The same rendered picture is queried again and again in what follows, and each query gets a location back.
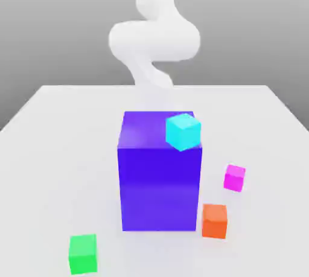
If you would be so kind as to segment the large purple box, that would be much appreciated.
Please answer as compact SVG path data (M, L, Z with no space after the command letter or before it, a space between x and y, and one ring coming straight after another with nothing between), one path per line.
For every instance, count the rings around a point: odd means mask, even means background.
M166 119L182 113L126 111L118 141L124 231L194 231L202 144L178 151L166 142Z

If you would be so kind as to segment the small cyan cube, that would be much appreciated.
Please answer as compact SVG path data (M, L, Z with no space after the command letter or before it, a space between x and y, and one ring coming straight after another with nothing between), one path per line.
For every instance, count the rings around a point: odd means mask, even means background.
M201 143L201 122L188 113L166 119L165 139L178 151L197 147Z

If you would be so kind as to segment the small green cube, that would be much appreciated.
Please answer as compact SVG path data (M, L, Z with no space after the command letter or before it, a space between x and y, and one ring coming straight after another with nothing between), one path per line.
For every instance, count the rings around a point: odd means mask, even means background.
M72 275L98 271L97 235L73 235L69 241L69 267Z

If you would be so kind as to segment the small magenta cube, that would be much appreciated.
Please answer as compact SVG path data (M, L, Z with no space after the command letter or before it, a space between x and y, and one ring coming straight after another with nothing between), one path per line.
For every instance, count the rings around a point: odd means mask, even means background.
M241 192L244 183L246 169L236 165L228 165L225 172L223 186L231 191Z

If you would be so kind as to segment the small orange cube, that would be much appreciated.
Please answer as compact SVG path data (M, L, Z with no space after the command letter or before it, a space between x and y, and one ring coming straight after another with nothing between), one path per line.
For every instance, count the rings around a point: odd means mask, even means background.
M227 226L226 205L203 204L202 237L225 239Z

